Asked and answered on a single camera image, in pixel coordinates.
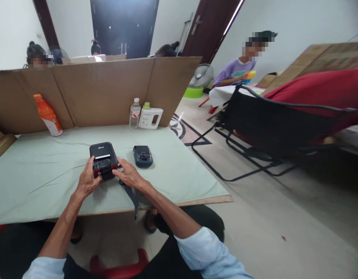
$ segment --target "green bottle cap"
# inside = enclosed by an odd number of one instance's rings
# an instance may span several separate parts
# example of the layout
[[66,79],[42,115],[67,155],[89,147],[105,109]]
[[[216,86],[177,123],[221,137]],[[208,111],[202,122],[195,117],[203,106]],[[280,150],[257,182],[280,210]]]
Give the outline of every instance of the green bottle cap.
[[151,109],[150,105],[151,104],[149,102],[145,102],[143,105],[143,109],[145,109],[145,110]]

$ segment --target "table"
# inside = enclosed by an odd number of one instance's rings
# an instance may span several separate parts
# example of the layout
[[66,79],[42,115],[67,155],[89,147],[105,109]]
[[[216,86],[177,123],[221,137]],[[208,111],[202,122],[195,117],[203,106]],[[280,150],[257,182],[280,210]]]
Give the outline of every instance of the table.
[[[262,94],[264,92],[264,88],[259,88],[255,86],[247,86],[248,88],[252,89],[257,94]],[[225,102],[229,101],[232,97],[234,89],[236,85],[229,85],[229,86],[222,86],[222,87],[215,87],[209,92],[209,103],[213,107],[220,106]],[[246,89],[240,88],[239,92],[245,95],[252,96]]]
[[[153,165],[138,169],[174,203],[231,202],[222,185],[167,127],[129,129],[128,125],[22,135],[0,157],[0,224],[57,218],[77,187],[89,158],[89,146],[110,141],[118,157],[134,163],[133,146],[148,145]],[[150,202],[136,193],[141,208]],[[133,211],[134,205],[114,178],[102,182],[84,201],[80,215]]]

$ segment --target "dark door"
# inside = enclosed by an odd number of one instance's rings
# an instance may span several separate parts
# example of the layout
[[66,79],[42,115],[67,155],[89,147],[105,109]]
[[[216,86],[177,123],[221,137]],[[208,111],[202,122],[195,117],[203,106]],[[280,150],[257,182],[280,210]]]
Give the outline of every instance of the dark door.
[[229,22],[241,5],[240,0],[201,0],[182,56],[202,56],[201,63],[211,63]]
[[45,0],[33,0],[33,3],[41,22],[42,30],[45,34],[49,49],[52,50],[53,48],[59,48],[58,38],[56,36],[54,25],[52,24],[47,2]]
[[90,0],[94,36],[102,53],[149,55],[158,0]]

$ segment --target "hand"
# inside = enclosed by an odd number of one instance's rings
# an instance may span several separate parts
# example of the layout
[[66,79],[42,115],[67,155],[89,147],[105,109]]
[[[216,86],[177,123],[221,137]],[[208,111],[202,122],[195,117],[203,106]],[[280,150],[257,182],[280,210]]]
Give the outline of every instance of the hand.
[[117,161],[124,168],[123,172],[112,170],[113,174],[121,179],[126,185],[137,190],[144,190],[151,186],[150,183],[142,178],[136,168],[124,159],[117,158]]
[[238,77],[238,79],[239,79],[240,81],[242,81],[242,80],[244,80],[244,79],[247,79],[247,78],[248,78],[248,73],[243,74],[242,76]]
[[102,180],[101,176],[94,178],[94,173],[93,173],[94,158],[95,156],[92,156],[87,161],[85,169],[83,170],[83,172],[79,177],[78,186],[75,193],[79,194],[82,199],[85,199],[88,195],[90,195]]

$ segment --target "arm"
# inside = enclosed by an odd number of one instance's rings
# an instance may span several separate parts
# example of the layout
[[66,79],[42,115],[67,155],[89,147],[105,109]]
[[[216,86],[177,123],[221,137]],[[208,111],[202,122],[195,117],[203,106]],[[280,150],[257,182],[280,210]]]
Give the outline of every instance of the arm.
[[220,83],[216,84],[215,87],[220,87],[220,86],[227,86],[230,85],[232,83],[238,82],[238,81],[242,81],[243,79],[246,79],[247,77],[247,73],[240,76],[240,77],[235,77],[232,79],[225,79],[223,81],[221,81]]
[[37,257],[61,259],[67,255],[74,223],[81,205],[102,180],[101,176],[96,179],[93,177],[93,161],[94,156],[87,161],[86,167],[79,178],[76,191],[71,195],[67,207],[56,222],[54,229]]
[[141,191],[158,209],[176,237],[188,238],[201,229],[187,213],[158,192],[149,181],[143,179],[132,164],[123,159],[118,159],[118,162],[124,168],[124,172],[112,170],[113,174],[126,185]]
[[65,257],[78,212],[83,201],[94,191],[102,180],[100,176],[94,179],[93,161],[94,156],[88,160],[85,169],[79,177],[76,191],[71,195],[67,207],[56,222],[55,227],[37,258],[32,262],[29,270],[23,275],[23,278],[60,279],[64,277],[63,267]]
[[123,172],[112,172],[125,184],[141,191],[158,209],[178,241],[179,251],[191,270],[200,270],[203,278],[252,278],[242,263],[208,228],[200,226],[176,204],[143,179],[135,167],[123,159]]

